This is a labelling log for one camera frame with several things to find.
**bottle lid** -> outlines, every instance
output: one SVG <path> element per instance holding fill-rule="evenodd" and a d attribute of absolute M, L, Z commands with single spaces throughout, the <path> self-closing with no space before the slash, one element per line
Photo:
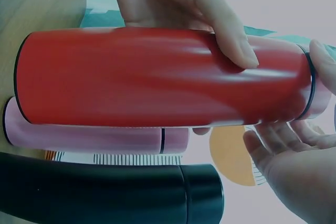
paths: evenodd
<path fill-rule="evenodd" d="M 181 166 L 187 197 L 187 224 L 218 224 L 224 212 L 224 193 L 212 165 Z"/>

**black water bottle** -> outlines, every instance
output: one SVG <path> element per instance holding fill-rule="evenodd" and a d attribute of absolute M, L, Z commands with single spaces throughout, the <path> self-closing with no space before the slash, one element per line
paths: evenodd
<path fill-rule="evenodd" d="M 219 224 L 212 165 L 108 166 L 0 153 L 0 211 L 40 224 Z"/>

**pink bottle lid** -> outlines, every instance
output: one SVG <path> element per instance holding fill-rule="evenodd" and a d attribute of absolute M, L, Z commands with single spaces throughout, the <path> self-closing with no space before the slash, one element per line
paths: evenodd
<path fill-rule="evenodd" d="M 14 146 L 50 151 L 111 154 L 177 154 L 186 150 L 188 128 L 116 128 L 31 124 L 15 97 L 5 104 L 3 128 Z"/>

